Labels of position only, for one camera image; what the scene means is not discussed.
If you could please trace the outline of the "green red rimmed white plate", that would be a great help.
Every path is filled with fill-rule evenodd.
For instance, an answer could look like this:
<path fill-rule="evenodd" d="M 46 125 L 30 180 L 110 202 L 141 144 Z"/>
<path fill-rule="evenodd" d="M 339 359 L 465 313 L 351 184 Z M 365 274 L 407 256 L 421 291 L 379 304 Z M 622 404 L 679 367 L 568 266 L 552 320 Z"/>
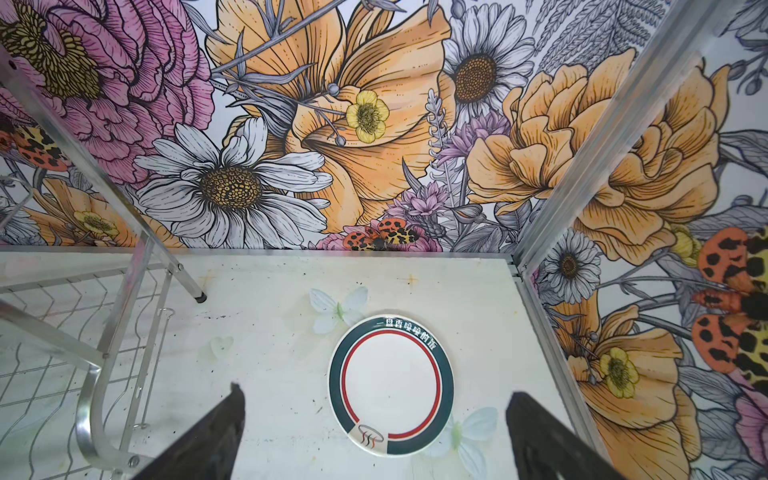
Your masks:
<path fill-rule="evenodd" d="M 334 349 L 327 381 L 341 430 L 372 455 L 420 453 L 451 417 L 455 380 L 448 354 L 434 330 L 402 315 L 352 326 Z"/>

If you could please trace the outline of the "chrome wire dish rack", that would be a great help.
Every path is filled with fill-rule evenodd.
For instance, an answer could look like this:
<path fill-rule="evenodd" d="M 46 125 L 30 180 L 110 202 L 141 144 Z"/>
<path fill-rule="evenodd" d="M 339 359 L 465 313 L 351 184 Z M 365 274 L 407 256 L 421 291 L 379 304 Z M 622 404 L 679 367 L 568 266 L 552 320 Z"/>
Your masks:
<path fill-rule="evenodd" d="M 118 217 L 127 222 L 137 234 L 138 242 L 125 270 L 117 298 L 107 317 L 102 335 L 96 346 L 87 343 L 36 319 L 20 309 L 4 303 L 1 306 L 1 330 L 19 336 L 21 341 L 42 349 L 47 355 L 60 359 L 85 371 L 77 408 L 74 434 L 84 459 L 93 467 L 109 471 L 115 478 L 135 475 L 151 463 L 151 458 L 129 450 L 131 437 L 138 425 L 137 413 L 142 402 L 149 399 L 145 381 L 149 372 L 160 318 L 155 316 L 148 339 L 143 343 L 142 363 L 135 381 L 128 407 L 126 423 L 118 444 L 107 435 L 104 417 L 105 399 L 120 347 L 132 318 L 138 293 L 152 258 L 158 258 L 166 272 L 157 307 L 162 309 L 170 283 L 177 280 L 197 302 L 207 299 L 205 291 L 191 277 L 184 266 L 163 245 L 138 210 L 124 197 L 98 166 L 96 159 L 63 125 L 60 118 L 43 104 L 37 90 L 23 74 L 19 62 L 7 51 L 1 53 L 1 84 L 20 101 L 24 109 L 49 133 L 76 168 L 92 183 Z"/>

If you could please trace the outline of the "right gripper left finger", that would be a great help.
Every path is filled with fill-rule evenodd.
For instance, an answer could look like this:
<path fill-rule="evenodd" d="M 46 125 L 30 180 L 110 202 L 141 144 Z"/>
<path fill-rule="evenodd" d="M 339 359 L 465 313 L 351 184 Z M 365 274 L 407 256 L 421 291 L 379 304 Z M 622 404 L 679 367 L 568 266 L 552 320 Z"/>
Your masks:
<path fill-rule="evenodd" d="M 244 392 L 232 383 L 224 399 L 134 479 L 230 479 L 245 430 L 245 407 Z"/>

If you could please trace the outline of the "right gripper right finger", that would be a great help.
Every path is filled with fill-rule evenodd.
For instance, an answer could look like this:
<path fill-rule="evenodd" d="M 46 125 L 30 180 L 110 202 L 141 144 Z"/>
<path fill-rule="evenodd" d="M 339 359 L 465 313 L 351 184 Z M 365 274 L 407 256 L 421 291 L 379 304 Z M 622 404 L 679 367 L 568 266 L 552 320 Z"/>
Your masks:
<path fill-rule="evenodd" d="M 623 478 L 528 393 L 512 394 L 505 419 L 520 479 Z"/>

